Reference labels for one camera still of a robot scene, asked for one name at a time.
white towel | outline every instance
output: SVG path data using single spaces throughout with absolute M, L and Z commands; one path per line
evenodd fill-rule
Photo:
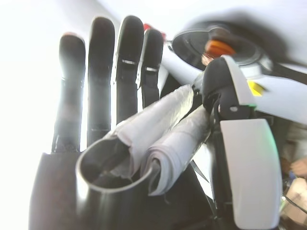
M 140 168 L 146 150 L 171 130 L 193 104 L 193 89 L 185 85 L 121 122 L 105 138 L 118 137 L 129 147 L 130 158 L 111 171 L 115 176 L 131 178 Z
M 146 153 L 147 158 L 142 162 L 141 175 L 147 172 L 155 159 L 161 166 L 158 185 L 149 188 L 150 196 L 167 192 L 186 169 L 196 151 L 210 134 L 209 118 L 209 114 L 201 105 L 168 134 L 150 146 Z

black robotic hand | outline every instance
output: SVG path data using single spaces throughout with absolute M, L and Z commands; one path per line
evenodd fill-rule
M 116 72 L 117 123 L 137 113 L 139 87 L 142 88 L 143 107 L 159 100 L 157 81 L 163 50 L 160 32 L 149 30 L 144 34 L 140 19 L 128 16 L 119 32 L 113 67 L 114 44 L 112 22 L 96 18 L 88 51 L 87 146 L 111 129 L 112 70 Z M 75 164 L 80 155 L 86 66 L 84 41 L 74 34 L 65 34 L 60 40 L 59 60 L 63 76 L 52 153 L 42 155 L 37 171 L 29 230 L 102 229 L 99 225 L 83 223 L 76 214 Z M 167 193 L 167 199 L 169 203 L 165 202 L 165 197 L 147 197 L 137 219 L 128 224 L 122 219 L 126 214 L 118 213 L 112 217 L 114 223 L 108 229 L 185 229 L 184 226 L 191 222 L 210 215 L 207 200 L 190 166 Z

black finger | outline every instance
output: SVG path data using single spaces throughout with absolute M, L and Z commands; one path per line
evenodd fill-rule
M 141 20 L 126 17 L 121 25 L 116 55 L 117 123 L 138 112 L 136 78 L 143 38 Z
M 80 151 L 85 74 L 84 41 L 76 35 L 65 34 L 59 44 L 59 62 L 63 75 L 52 152 Z
M 111 129 L 111 70 L 115 31 L 113 23 L 98 17 L 93 21 L 88 54 L 87 146 Z
M 162 60 L 163 37 L 157 30 L 148 30 L 144 35 L 141 54 L 141 89 L 143 108 L 159 100 L 158 73 Z

orange food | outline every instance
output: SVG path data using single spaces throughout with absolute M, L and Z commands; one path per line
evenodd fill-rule
M 206 44 L 205 53 L 214 58 L 218 58 L 221 55 L 233 55 L 236 52 L 230 45 L 226 44 L 225 42 L 210 40 Z

rolled white cloth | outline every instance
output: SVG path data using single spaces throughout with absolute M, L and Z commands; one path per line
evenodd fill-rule
M 117 137 L 129 147 L 130 157 L 111 171 L 115 176 L 131 178 L 140 168 L 147 149 L 171 130 L 193 104 L 194 92 L 185 85 L 121 122 L 104 139 Z
M 201 105 L 193 113 L 183 119 L 168 134 L 155 142 L 147 150 L 141 165 L 141 175 L 144 175 L 158 160 L 161 167 L 157 185 L 150 185 L 149 195 L 157 196 L 167 192 L 186 169 L 194 154 L 210 134 L 210 115 Z

